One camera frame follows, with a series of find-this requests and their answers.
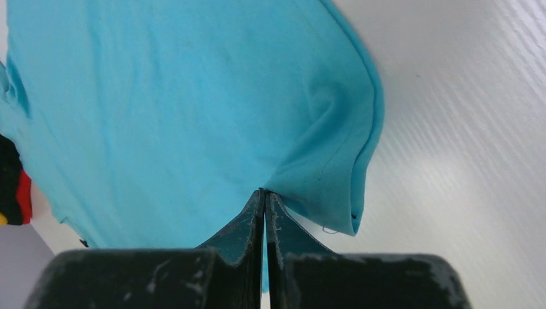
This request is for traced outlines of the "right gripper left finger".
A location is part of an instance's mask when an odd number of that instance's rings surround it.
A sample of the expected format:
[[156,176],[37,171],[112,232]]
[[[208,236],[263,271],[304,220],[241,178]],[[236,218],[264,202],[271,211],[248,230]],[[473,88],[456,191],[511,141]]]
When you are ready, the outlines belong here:
[[26,308],[259,308],[265,191],[196,248],[84,249],[44,269]]

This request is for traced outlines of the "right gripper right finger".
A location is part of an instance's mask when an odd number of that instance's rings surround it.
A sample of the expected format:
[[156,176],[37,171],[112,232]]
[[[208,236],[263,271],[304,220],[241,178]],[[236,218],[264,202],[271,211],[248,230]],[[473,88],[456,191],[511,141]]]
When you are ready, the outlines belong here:
[[454,268],[430,254],[338,254],[265,194],[272,308],[470,308]]

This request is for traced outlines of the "teal polo shirt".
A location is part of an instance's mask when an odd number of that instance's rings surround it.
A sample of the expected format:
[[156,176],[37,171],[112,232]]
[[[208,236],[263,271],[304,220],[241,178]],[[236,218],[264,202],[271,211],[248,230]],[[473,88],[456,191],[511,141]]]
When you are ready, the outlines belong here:
[[1,134],[92,248],[196,247],[262,187],[354,236],[384,116],[331,1],[7,1]]

